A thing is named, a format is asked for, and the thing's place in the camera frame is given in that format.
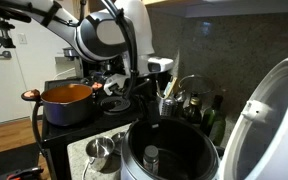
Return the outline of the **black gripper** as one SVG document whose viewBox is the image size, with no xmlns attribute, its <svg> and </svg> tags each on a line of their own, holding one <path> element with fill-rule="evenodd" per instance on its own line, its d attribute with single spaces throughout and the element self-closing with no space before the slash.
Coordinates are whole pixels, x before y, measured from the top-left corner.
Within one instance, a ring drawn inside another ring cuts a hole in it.
<svg viewBox="0 0 288 180">
<path fill-rule="evenodd" d="M 150 78 L 144 78 L 132 90 L 147 107 L 147 119 L 152 128 L 157 128 L 160 123 L 160 113 L 158 103 L 156 102 L 156 88 Z"/>
</svg>

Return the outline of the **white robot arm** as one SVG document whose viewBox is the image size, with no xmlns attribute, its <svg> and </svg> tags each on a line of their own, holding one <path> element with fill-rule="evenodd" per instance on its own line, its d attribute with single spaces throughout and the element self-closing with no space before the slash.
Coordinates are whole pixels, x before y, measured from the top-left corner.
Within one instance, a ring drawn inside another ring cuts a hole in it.
<svg viewBox="0 0 288 180">
<path fill-rule="evenodd" d="M 166 72 L 174 61 L 153 55 L 150 18 L 141 0 L 101 1 L 103 10 L 77 19 L 55 0 L 0 0 L 0 16 L 35 20 L 66 41 L 85 61 L 120 56 L 124 72 L 111 75 L 103 90 L 111 95 L 111 87 L 117 85 L 124 87 L 124 96 L 129 97 L 137 78 Z"/>
</svg>

